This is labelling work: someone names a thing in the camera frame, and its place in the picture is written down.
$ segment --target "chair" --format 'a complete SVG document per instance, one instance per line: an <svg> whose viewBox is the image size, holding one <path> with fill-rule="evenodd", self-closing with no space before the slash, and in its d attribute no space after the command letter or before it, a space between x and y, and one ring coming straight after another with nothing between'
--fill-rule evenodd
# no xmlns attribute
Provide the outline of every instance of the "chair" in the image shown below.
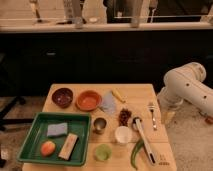
<svg viewBox="0 0 213 171"><path fill-rule="evenodd" d="M9 74L3 67L3 61L5 58L4 53L0 53L0 85L6 86L9 89L15 90L15 84L11 81ZM10 124L21 124L21 123L31 123L33 119L4 119L5 115L13 108L13 106L19 102L21 105L26 103L25 99L19 95L19 92L16 92L17 96L14 97L11 102L9 102L1 111L0 111L0 131L4 131L4 125Z"/></svg>

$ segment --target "metal cup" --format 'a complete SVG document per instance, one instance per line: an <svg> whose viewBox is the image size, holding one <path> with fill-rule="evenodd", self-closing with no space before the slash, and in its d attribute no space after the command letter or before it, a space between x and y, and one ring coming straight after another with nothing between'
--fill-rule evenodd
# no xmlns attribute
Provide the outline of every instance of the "metal cup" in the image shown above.
<svg viewBox="0 0 213 171"><path fill-rule="evenodd" d="M103 134L107 125L107 121L104 118L96 118L94 121L94 132L97 134Z"/></svg>

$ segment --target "white bowl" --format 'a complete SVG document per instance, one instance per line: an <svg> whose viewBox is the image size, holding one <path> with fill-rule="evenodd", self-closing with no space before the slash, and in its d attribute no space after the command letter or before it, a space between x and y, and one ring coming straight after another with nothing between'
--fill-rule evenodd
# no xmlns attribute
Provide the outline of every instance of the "white bowl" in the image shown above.
<svg viewBox="0 0 213 171"><path fill-rule="evenodd" d="M126 126L119 126L115 130L115 139L121 145L126 145L132 139L132 130Z"/></svg>

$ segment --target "orange fruit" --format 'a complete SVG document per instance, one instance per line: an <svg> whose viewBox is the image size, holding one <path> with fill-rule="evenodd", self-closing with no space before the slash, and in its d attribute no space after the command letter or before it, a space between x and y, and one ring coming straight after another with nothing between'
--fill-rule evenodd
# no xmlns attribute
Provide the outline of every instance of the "orange fruit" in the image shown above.
<svg viewBox="0 0 213 171"><path fill-rule="evenodd" d="M45 141L42 145L41 145L41 154L42 156L49 156L51 155L54 151L55 151L55 143L52 141Z"/></svg>

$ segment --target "green pepper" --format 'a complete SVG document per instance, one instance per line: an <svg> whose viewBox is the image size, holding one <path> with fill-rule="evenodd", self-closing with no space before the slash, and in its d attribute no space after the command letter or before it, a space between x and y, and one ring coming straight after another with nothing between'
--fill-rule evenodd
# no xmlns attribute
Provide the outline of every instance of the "green pepper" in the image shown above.
<svg viewBox="0 0 213 171"><path fill-rule="evenodd" d="M144 142L142 139L139 139L138 142L135 144L133 150L132 150L132 154L131 154L131 165L132 167L134 167L136 170L138 170L138 167L135 164L135 157L136 154L139 152L139 150L144 147Z"/></svg>

